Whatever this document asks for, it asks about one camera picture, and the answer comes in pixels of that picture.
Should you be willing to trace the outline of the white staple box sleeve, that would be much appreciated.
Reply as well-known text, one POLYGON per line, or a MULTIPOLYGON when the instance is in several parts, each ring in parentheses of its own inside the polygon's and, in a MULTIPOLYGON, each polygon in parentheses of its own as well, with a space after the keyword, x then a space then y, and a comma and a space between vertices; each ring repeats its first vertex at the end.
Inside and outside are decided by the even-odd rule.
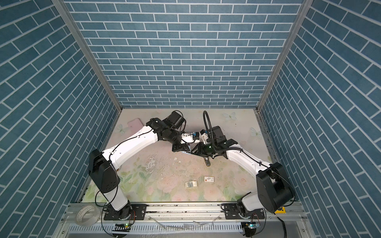
POLYGON ((204 176, 204 182, 214 182, 213 176, 204 176))

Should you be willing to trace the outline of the staple box tray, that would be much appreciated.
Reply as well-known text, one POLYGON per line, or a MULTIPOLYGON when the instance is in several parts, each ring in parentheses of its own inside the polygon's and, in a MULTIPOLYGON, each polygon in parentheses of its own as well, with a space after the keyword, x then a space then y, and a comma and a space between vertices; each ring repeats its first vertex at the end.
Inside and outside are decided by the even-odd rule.
POLYGON ((187 181, 187 182, 185 182, 185 187, 186 187, 186 188, 194 188, 194 187, 197 187, 197 181, 196 181, 196 180, 187 181))

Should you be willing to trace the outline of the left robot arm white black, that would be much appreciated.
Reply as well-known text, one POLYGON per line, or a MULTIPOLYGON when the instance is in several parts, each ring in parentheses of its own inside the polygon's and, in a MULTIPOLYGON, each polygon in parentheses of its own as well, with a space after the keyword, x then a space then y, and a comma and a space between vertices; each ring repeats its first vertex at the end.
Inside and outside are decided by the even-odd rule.
POLYGON ((189 146, 183 142, 178 131, 185 121, 178 111, 173 111, 163 120, 152 118, 137 133, 119 144, 104 151, 95 149, 89 154, 89 175, 115 211, 130 210, 129 200, 119 187, 117 170, 129 158, 160 140, 171 143, 177 151, 188 151, 189 146))

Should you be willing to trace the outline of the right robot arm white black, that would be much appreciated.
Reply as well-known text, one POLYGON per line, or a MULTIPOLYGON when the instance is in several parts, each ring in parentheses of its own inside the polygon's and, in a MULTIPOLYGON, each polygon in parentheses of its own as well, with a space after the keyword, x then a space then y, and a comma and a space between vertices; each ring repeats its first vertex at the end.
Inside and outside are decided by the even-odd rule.
POLYGON ((237 209, 242 217, 248 218, 263 208, 274 213, 295 198, 294 189, 280 163, 272 164, 259 159, 243 149, 237 141, 227 140, 219 126, 208 131, 185 133, 182 138, 196 143, 192 154, 206 159, 222 156, 256 178, 257 190, 237 200, 237 209))

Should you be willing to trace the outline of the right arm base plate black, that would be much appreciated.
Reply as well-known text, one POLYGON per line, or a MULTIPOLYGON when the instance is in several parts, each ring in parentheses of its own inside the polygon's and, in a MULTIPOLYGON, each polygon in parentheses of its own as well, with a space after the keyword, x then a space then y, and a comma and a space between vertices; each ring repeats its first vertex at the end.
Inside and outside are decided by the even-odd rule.
POLYGON ((263 209, 256 209, 254 211, 244 214, 243 212, 239 211, 237 203, 222 203, 220 204, 220 208, 222 209, 226 220, 265 219, 265 212, 263 209))

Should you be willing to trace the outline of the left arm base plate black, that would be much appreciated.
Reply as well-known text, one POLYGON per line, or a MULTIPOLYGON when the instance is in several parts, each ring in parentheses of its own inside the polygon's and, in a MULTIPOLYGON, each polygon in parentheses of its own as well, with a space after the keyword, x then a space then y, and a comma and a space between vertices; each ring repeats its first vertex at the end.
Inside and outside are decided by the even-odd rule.
POLYGON ((104 208, 104 220, 106 221, 122 221, 122 220, 143 220, 145 217, 146 204, 127 204, 121 210, 117 211, 112 205, 104 208))

